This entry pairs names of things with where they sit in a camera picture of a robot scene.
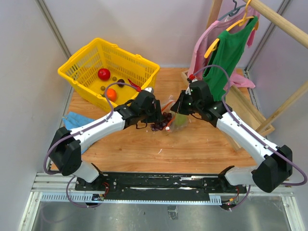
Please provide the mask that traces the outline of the green cabbage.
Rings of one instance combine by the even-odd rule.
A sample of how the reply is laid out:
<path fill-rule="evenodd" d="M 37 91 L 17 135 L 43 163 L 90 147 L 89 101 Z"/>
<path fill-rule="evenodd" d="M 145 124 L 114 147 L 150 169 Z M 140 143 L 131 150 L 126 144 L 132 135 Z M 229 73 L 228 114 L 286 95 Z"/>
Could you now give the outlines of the green cabbage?
<path fill-rule="evenodd" d="M 177 128 L 183 127 L 187 125 L 187 116 L 182 114 L 176 114 L 174 120 L 174 126 Z"/>

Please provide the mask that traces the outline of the clear zip top bag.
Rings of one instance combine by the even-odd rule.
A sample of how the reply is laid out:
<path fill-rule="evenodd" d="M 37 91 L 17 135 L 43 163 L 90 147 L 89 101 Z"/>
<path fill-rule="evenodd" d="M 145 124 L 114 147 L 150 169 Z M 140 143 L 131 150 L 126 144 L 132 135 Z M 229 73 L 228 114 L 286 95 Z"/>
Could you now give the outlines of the clear zip top bag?
<path fill-rule="evenodd" d="M 176 99 L 173 95 L 169 95 L 165 101 L 161 103 L 161 111 L 166 117 L 168 113 L 171 113 L 171 119 L 166 119 L 166 122 L 163 122 L 163 130 L 166 132 L 176 132 L 184 129 L 189 122 L 187 115 L 181 115 L 171 111 L 171 107 L 175 104 Z"/>

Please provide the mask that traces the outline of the purple grape bunch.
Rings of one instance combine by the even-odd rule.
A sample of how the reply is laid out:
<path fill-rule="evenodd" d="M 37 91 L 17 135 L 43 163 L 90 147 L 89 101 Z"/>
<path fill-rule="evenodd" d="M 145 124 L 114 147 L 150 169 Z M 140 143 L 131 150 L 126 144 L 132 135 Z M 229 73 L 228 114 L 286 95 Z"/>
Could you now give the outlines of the purple grape bunch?
<path fill-rule="evenodd" d="M 163 119 L 160 122 L 155 122 L 150 125 L 152 131 L 160 131 L 165 129 L 173 118 L 172 114 L 169 112 L 163 112 Z"/>

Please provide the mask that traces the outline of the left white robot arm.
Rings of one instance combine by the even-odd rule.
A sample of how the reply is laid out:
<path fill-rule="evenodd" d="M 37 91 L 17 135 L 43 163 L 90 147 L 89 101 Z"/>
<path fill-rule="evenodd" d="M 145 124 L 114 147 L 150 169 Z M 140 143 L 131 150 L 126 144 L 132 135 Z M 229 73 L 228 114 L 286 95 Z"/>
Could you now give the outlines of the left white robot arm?
<path fill-rule="evenodd" d="M 96 141 L 139 122 L 150 124 L 163 119 L 160 101 L 153 88 L 145 88 L 134 100 L 117 106 L 107 115 L 81 127 L 68 130 L 59 128 L 51 142 L 48 157 L 63 176 L 73 175 L 86 181 L 96 191 L 103 185 L 99 170 L 82 160 L 81 152 Z"/>

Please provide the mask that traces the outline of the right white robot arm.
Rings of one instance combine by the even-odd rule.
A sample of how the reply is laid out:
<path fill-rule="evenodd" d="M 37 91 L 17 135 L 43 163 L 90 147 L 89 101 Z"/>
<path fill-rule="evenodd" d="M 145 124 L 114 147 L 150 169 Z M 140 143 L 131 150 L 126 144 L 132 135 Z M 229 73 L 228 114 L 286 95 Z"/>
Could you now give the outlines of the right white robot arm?
<path fill-rule="evenodd" d="M 218 180 L 221 191 L 228 193 L 236 185 L 255 185 L 270 193 L 292 175 L 292 150 L 262 137 L 224 100 L 215 101 L 204 81 L 192 82 L 182 90 L 171 111 L 186 116 L 197 113 L 201 120 L 233 138 L 254 159 L 255 166 L 226 168 Z"/>

